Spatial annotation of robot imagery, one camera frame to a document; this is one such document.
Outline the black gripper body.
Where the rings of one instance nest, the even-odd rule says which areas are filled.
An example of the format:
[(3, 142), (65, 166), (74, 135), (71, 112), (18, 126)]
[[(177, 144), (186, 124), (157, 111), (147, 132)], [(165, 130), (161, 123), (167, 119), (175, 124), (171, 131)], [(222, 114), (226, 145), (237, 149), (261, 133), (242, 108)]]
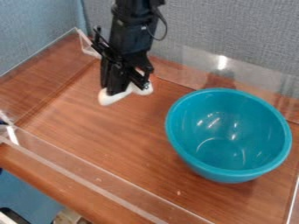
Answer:
[(93, 48), (113, 63), (129, 69), (130, 83), (134, 82), (141, 89), (145, 89), (150, 82), (150, 74), (155, 68), (147, 58), (147, 51), (131, 53), (129, 55), (118, 52), (102, 36), (102, 27), (94, 27), (95, 38), (91, 40)]

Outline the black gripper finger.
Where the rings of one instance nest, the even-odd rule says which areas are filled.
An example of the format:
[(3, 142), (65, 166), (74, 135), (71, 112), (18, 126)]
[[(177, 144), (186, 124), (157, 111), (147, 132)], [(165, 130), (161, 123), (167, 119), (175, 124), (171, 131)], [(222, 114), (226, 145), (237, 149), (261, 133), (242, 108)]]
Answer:
[(107, 94), (117, 95), (127, 90), (130, 84), (129, 69), (113, 63), (109, 69)]
[(103, 88), (111, 88), (111, 68), (113, 62), (103, 58), (101, 61), (101, 85)]

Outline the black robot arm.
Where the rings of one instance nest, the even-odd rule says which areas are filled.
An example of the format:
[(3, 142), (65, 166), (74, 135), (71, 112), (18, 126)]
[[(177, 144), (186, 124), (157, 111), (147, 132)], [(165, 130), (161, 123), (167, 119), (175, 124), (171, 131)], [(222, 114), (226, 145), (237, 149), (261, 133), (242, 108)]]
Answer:
[(93, 48), (102, 56), (101, 85), (107, 96), (123, 94), (129, 85), (134, 84), (139, 90), (150, 88), (150, 74), (154, 65), (147, 58), (155, 36), (158, 20), (167, 25), (159, 7), (165, 0), (117, 0), (113, 12), (110, 38), (102, 36), (102, 27), (94, 28), (95, 38)]

